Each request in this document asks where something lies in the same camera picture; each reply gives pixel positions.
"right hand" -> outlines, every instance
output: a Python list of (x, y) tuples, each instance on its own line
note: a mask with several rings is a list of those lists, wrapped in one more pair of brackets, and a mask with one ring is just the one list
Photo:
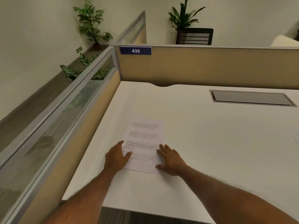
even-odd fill
[(158, 164), (156, 168), (172, 176), (180, 175), (181, 170), (186, 167), (187, 164), (183, 161), (178, 152), (171, 149), (168, 145), (163, 146), (160, 144), (160, 149), (157, 149), (157, 152), (164, 159), (165, 165)]

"forearm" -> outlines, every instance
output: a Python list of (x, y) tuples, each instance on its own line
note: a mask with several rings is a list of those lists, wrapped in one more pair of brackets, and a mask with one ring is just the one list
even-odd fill
[(45, 224), (96, 224), (116, 172), (103, 170), (83, 189), (61, 205)]
[(298, 224), (265, 200), (200, 173), (189, 166), (180, 177), (203, 203), (217, 224)]

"left hand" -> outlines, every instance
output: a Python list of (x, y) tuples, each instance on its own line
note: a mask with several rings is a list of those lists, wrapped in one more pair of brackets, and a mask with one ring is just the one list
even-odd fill
[(129, 161), (129, 158), (133, 152), (128, 152), (125, 156), (123, 156), (123, 151), (121, 149), (122, 143), (123, 141), (118, 142), (109, 150), (109, 152), (106, 153), (106, 161), (104, 164), (105, 170), (110, 170), (114, 173), (117, 173), (118, 171), (122, 170)]

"paper sheet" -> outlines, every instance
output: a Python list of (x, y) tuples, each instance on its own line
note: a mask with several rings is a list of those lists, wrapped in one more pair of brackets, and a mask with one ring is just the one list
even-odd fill
[(125, 169), (158, 174), (155, 168), (161, 164), (157, 154), (159, 144), (163, 144), (164, 126), (160, 120), (132, 119), (123, 136), (123, 154), (132, 151)]

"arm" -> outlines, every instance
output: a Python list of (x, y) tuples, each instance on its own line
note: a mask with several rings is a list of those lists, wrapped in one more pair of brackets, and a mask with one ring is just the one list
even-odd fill
[(217, 224), (299, 224), (295, 219), (265, 200), (230, 186), (187, 166), (177, 151), (160, 145), (157, 152), (165, 165), (156, 168), (180, 176), (200, 199)]
[(124, 168), (132, 152), (123, 156), (121, 145), (117, 143), (106, 153), (103, 171), (77, 192), (44, 222), (45, 224), (96, 224), (102, 204), (114, 175)]

